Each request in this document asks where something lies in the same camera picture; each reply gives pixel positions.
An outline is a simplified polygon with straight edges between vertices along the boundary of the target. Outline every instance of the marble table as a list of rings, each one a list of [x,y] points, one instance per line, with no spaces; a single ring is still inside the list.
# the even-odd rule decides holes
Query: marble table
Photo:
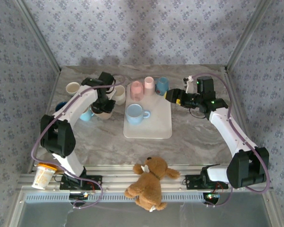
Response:
[[[63,67],[58,79],[49,114],[55,106],[70,100],[65,87],[68,83],[80,83],[86,77],[96,78],[101,72],[122,74],[126,77],[124,86],[146,76],[169,78],[170,88],[183,89],[182,79],[201,72],[221,75],[220,65],[140,65],[140,66],[67,66]],[[214,79],[216,96],[229,104],[229,97],[223,84]],[[231,154],[223,138],[206,119],[197,119],[187,109],[171,104],[172,136],[166,140],[127,139],[123,135],[125,105],[116,106],[109,120],[94,116],[89,122],[80,119],[73,131],[76,138],[75,152],[84,165],[130,165],[142,162],[150,156],[161,156],[169,165],[207,165],[229,163]],[[42,147],[37,156],[52,159]]]

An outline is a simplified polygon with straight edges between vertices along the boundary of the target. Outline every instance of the pink cup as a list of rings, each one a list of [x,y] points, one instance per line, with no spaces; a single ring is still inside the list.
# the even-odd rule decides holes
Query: pink cup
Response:
[[[131,99],[133,101],[141,101],[144,96],[143,84],[139,81],[134,81],[131,84]]]
[[[144,94],[146,96],[151,96],[155,93],[155,80],[152,77],[146,77],[144,79]]]

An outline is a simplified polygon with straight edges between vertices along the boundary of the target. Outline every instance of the patterned wall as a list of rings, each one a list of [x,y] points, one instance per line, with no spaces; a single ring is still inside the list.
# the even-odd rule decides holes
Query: patterned wall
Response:
[[[60,65],[226,64],[258,0],[25,0]]]
[[[12,1],[0,0],[0,227],[39,132],[55,73]]]
[[[284,213],[284,0],[270,6],[231,75],[253,139],[270,151]]]

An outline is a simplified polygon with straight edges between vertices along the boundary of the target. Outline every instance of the teddy bear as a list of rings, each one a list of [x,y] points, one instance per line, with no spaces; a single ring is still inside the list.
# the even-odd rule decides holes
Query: teddy bear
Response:
[[[166,208],[167,203],[161,202],[160,180],[166,175],[171,179],[177,179],[180,172],[168,168],[166,161],[160,157],[148,157],[144,165],[135,164],[133,172],[141,176],[126,189],[125,196],[130,199],[138,196],[136,204],[149,212]]]

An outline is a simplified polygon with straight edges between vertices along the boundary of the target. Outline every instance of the white cutting board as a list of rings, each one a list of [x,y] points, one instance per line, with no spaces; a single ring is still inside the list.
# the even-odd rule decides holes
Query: white cutting board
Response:
[[[137,103],[143,110],[149,110],[151,116],[138,125],[131,125],[124,116],[123,134],[127,138],[168,139],[172,135],[170,102],[163,96],[153,94],[144,96],[141,101],[133,101],[130,97],[130,86],[127,86],[125,111],[130,104]]]

